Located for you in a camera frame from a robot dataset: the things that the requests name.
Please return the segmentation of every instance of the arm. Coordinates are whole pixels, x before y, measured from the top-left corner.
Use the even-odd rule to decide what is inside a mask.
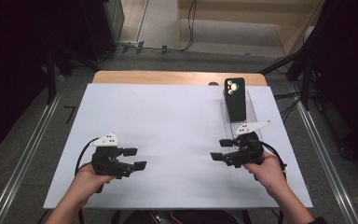
[[[91,164],[81,168],[46,223],[73,223],[77,212],[86,205],[89,197],[113,178],[111,175],[96,175]]]
[[[254,174],[282,209],[288,223],[310,223],[315,220],[313,215],[302,204],[287,185],[277,158],[267,152],[263,154],[263,163],[247,163],[243,166]]]

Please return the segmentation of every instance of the person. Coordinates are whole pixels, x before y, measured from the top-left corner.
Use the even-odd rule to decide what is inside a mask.
[[[243,167],[255,175],[268,195],[277,202],[287,222],[290,224],[326,223],[322,217],[315,218],[292,192],[277,158],[268,152],[264,152],[262,158],[263,163],[260,165],[246,163]],[[89,197],[102,184],[109,183],[114,178],[111,175],[96,175],[91,164],[83,166],[46,223],[73,223],[78,211],[86,205]]]

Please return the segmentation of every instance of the black smartphone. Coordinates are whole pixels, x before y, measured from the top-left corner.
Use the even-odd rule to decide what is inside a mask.
[[[243,77],[227,78],[225,80],[225,101],[229,120],[246,120],[245,79]]]

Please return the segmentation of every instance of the gray floor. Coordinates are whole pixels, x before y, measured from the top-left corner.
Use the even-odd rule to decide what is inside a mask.
[[[157,0],[150,0],[150,6],[153,6],[152,4],[159,6]],[[150,14],[153,10],[157,9],[149,8],[147,15],[155,15]],[[151,37],[156,36],[151,35],[153,33],[156,34],[150,28],[153,27],[151,23],[145,24],[145,27],[147,26],[149,28],[144,29],[144,33],[141,35],[145,44],[151,43],[153,40]],[[269,34],[269,31],[263,33],[263,29],[261,29],[262,34]],[[146,32],[150,32],[150,37],[147,39]],[[167,36],[163,38],[166,38],[167,41],[172,41]],[[276,58],[282,56],[282,50],[276,46],[274,36],[266,36],[264,39],[268,41],[258,42],[264,43],[259,44],[262,45],[260,47],[249,36],[242,36],[237,39],[238,43],[234,43],[233,46],[241,46],[245,42],[245,45],[249,43],[249,46],[252,47],[247,48],[243,46],[240,51],[234,51],[237,48],[232,48],[230,44],[215,51],[215,46],[221,45],[221,42],[213,44],[211,47],[211,45],[202,44],[207,41],[196,40],[189,52],[169,52],[164,55],[156,50],[143,50],[141,54],[136,54],[133,50],[127,53],[118,52],[103,62],[101,67],[106,70],[255,73],[272,64]],[[66,107],[79,106],[84,90],[87,84],[91,83],[93,76],[94,73],[87,67],[79,67],[71,77],[65,79],[64,86],[61,88],[61,98],[46,128],[45,134],[41,138],[40,144],[36,148],[25,177],[19,189],[14,193],[15,198],[8,208],[2,223],[36,223],[44,214],[45,210],[42,208],[43,202],[75,118],[69,119],[72,110]],[[269,74],[266,76],[266,79],[275,94],[291,91],[289,83],[278,72]],[[46,100],[47,92],[44,91],[33,101],[11,130],[6,140],[0,145],[0,196],[21,158],[22,152],[27,148],[28,141],[33,135],[37,122],[46,109]],[[288,98],[277,101],[277,104],[280,110],[284,110],[292,102],[293,99]],[[313,103],[310,103],[310,113],[324,140],[338,175],[346,187],[346,191],[349,193],[354,210],[358,215],[358,160],[349,161],[342,158],[339,144],[328,125],[328,121]],[[310,135],[296,108],[285,122],[285,127],[296,153],[300,170],[306,184],[309,186],[310,197],[314,204],[314,207],[310,209],[312,214],[325,217],[329,223],[345,223],[346,221],[338,206],[336,195],[326,178],[324,169],[315,153],[315,147],[311,142]],[[253,223],[277,222],[274,213],[270,210],[255,209],[249,212]],[[109,223],[113,213],[114,210],[85,209],[86,223]]]

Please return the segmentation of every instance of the white tabletop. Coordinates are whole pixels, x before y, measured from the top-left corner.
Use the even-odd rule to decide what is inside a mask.
[[[312,207],[296,157],[269,87],[246,87],[249,122],[271,120],[259,137],[287,163],[287,179],[299,200]],[[213,161],[227,153],[221,103],[223,87],[89,84],[53,177],[44,207],[54,208],[74,177],[77,158],[89,140],[115,132],[121,147],[137,147],[133,163],[145,170],[104,185],[87,207],[115,209],[235,209],[278,207],[243,168]],[[91,160],[89,147],[80,164]]]

